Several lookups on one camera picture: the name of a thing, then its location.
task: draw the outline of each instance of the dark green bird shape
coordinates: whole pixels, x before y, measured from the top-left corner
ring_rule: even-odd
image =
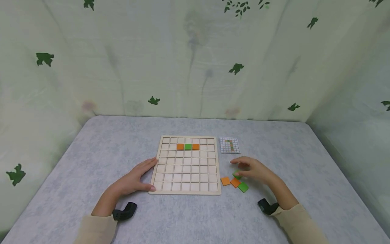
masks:
[[[234,64],[233,68],[229,70],[229,73],[233,73],[234,71],[234,75],[236,75],[242,68],[244,68],[242,64]]]
[[[6,172],[7,175],[9,175],[9,179],[13,180],[13,182],[12,182],[13,186],[16,186],[16,184],[18,184],[23,179],[23,177],[26,175],[26,173],[24,171],[22,171],[21,169],[22,169],[22,165],[18,164],[15,167],[16,172]]]
[[[295,109],[297,109],[299,107],[300,107],[299,105],[296,105],[296,103],[294,103],[293,105],[291,105],[291,107],[288,108],[288,110],[295,111]]]
[[[84,0],[84,8],[87,9],[88,5],[89,5],[92,8],[92,10],[95,11],[94,10],[94,6],[95,6],[94,1],[95,0]]]
[[[308,28],[310,27],[310,29],[312,29],[312,27],[314,26],[314,24],[318,21],[318,18],[312,18],[312,21],[310,22],[310,24],[307,26]]]
[[[383,102],[381,102],[381,104],[383,104],[384,106],[388,105],[388,108],[386,111],[390,111],[390,101],[383,101]]]
[[[154,105],[157,105],[159,101],[160,101],[159,98],[154,99],[154,97],[152,96],[152,98],[149,99],[149,101],[147,101],[147,102],[148,102],[148,103],[151,103],[151,104],[154,104]]]
[[[48,54],[48,53],[36,53],[37,55],[37,65],[42,65],[43,62],[45,62],[49,67],[51,67],[51,63],[54,58],[54,54]]]

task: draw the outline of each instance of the green tile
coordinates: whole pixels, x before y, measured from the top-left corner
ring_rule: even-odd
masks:
[[[233,173],[233,176],[234,176],[237,180],[241,179],[241,177],[242,177],[242,176],[236,176],[236,175],[235,175],[235,173],[237,173],[237,172],[239,172],[239,171],[240,171],[240,170],[237,169],[237,170]]]
[[[246,192],[249,189],[248,185],[244,182],[241,182],[241,184],[238,185],[238,188],[240,188],[242,192]]]

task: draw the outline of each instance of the small grid card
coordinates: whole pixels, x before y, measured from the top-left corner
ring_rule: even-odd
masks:
[[[157,159],[150,194],[221,194],[215,137],[163,135]]]
[[[234,137],[220,137],[221,153],[240,153],[238,140]]]

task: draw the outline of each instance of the gray table surface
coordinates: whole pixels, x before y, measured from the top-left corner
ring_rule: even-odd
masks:
[[[161,135],[237,137],[241,155],[278,174],[322,228],[330,243],[390,243],[367,207],[304,123],[97,116],[77,135],[6,236],[10,243],[72,243],[82,217],[101,193],[137,163],[153,157]],[[221,177],[231,177],[238,154],[218,150]],[[143,177],[150,182],[152,170]],[[242,193],[222,187],[220,196],[150,195],[121,199],[138,204],[118,224],[113,243],[288,243],[257,201],[268,190],[246,180]]]

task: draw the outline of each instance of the light green curtain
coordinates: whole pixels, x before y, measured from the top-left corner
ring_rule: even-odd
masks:
[[[306,121],[389,10],[383,0],[0,1],[0,231],[92,116]]]

